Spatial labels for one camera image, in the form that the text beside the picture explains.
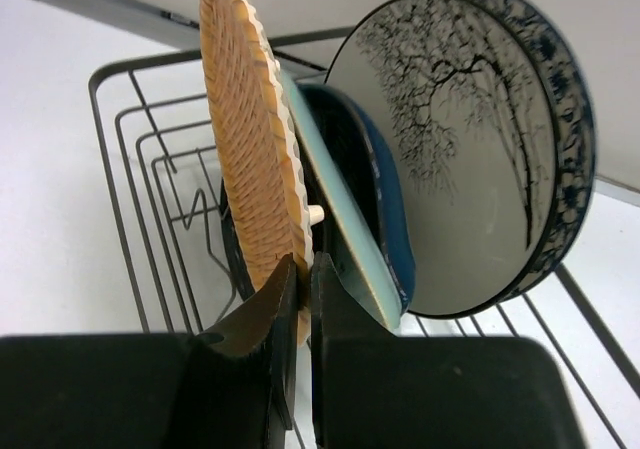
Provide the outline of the blue floral rimmed plate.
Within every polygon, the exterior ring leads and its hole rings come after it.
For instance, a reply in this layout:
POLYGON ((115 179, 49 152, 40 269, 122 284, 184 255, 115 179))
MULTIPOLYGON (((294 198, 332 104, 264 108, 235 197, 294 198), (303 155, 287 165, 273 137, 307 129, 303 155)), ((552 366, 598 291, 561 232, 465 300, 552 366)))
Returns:
POLYGON ((588 85, 571 46, 552 20, 528 0, 473 0, 504 19, 534 60, 559 123, 558 208, 541 254, 524 279, 506 295, 520 296, 556 269, 573 245, 589 209, 596 172, 597 136, 588 85))

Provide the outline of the dark blue leaf-shaped dish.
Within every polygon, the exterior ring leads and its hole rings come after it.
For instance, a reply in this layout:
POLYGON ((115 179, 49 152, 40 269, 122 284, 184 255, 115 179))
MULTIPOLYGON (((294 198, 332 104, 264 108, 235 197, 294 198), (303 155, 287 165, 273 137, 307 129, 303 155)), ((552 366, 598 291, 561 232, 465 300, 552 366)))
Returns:
POLYGON ((320 84, 298 89, 389 268, 404 313, 414 296, 416 263, 391 150, 372 119, 343 92, 320 84))

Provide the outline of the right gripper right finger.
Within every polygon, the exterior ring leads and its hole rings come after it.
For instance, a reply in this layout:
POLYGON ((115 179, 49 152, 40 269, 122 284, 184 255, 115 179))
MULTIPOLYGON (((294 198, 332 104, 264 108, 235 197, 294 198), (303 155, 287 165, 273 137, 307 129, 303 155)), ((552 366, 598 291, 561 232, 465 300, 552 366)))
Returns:
POLYGON ((399 337, 315 257, 312 414, 323 448, 581 448, 560 371, 520 337, 399 337))

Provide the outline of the light green rectangular tray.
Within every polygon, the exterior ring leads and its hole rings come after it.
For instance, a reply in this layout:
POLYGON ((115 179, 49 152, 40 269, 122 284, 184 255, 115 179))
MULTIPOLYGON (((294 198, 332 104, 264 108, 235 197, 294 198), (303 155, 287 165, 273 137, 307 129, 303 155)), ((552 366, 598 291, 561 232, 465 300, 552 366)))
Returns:
POLYGON ((304 149, 329 220, 326 251, 346 291, 385 329, 401 320, 401 300, 383 255, 329 153, 309 105, 288 73, 281 76, 298 142, 304 149))

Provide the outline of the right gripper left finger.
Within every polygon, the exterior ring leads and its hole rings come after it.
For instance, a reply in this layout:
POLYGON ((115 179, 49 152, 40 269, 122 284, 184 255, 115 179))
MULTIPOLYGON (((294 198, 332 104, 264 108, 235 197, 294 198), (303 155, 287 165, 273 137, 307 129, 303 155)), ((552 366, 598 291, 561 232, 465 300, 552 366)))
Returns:
POLYGON ((5 448, 280 448, 292 426, 297 270, 207 331, 1 341, 5 448))

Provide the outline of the cream plate with tree pattern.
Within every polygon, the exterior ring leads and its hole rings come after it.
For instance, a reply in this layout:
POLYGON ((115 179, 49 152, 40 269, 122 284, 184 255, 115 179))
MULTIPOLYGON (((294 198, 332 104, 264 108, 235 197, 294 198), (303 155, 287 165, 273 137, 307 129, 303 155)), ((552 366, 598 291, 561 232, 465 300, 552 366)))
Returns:
POLYGON ((391 151, 410 310, 465 316, 514 290, 549 232, 558 166, 550 97, 516 33, 471 0, 390 0, 346 37, 326 82, 391 151))

